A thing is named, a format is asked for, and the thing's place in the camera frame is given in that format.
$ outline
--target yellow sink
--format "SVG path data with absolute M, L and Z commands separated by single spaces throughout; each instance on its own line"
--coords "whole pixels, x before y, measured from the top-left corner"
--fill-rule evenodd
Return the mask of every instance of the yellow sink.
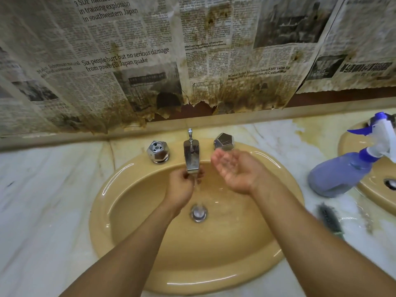
M 351 129 L 366 127 L 366 122 L 354 125 Z M 359 152 L 373 145 L 369 136 L 345 132 L 338 144 L 338 155 L 348 152 Z M 396 190 L 387 186 L 389 179 L 396 179 L 396 164 L 387 157 L 380 158 L 373 168 L 357 185 L 358 189 L 384 210 L 396 215 Z
M 221 290 L 263 274 L 283 258 L 254 201 L 228 190 L 210 165 L 213 140 L 199 141 L 205 177 L 169 225 L 146 290 L 181 295 Z M 254 147 L 235 145 L 263 162 L 304 203 L 297 182 L 276 159 Z M 90 215 L 91 241 L 99 257 L 144 221 L 164 197 L 169 172 L 185 166 L 183 142 L 169 148 L 166 163 L 156 165 L 141 154 L 118 169 L 99 191 Z M 207 209 L 200 223 L 190 215 L 195 204 Z

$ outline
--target forearm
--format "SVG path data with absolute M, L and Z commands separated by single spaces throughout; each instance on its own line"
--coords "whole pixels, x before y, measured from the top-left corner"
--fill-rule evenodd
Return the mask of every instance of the forearm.
M 160 204 L 125 240 L 84 272 L 60 297 L 140 296 L 175 213 Z
M 273 185 L 253 198 L 308 297 L 394 295 L 390 276 L 327 231 L 285 186 Z

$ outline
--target drain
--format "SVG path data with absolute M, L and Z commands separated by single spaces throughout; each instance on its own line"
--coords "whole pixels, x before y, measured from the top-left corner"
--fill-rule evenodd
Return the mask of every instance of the drain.
M 207 216 L 207 209 L 203 205 L 195 204 L 191 208 L 190 216 L 195 222 L 205 221 Z
M 392 191 L 396 191 L 396 179 L 386 178 L 384 184 Z

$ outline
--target cupped hand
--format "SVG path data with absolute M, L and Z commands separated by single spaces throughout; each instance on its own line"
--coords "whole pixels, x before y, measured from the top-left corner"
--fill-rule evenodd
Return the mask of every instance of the cupped hand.
M 227 186 L 240 194 L 252 195 L 255 187 L 260 183 L 260 178 L 270 174 L 267 168 L 250 153 L 238 149 L 225 152 L 217 148 L 210 161 Z
M 204 169 L 200 166 L 198 182 L 201 181 L 203 176 Z M 175 216 L 190 201 L 192 192 L 194 191 L 194 184 L 194 176 L 188 174 L 186 168 L 174 170 L 169 174 L 169 182 L 163 203 L 174 210 Z

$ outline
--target faucet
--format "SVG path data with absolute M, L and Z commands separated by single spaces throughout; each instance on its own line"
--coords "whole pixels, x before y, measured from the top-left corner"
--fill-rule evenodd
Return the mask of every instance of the faucet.
M 199 171 L 199 142 L 192 139 L 192 129 L 189 128 L 188 140 L 183 143 L 184 158 L 186 160 L 187 173 L 198 173 Z

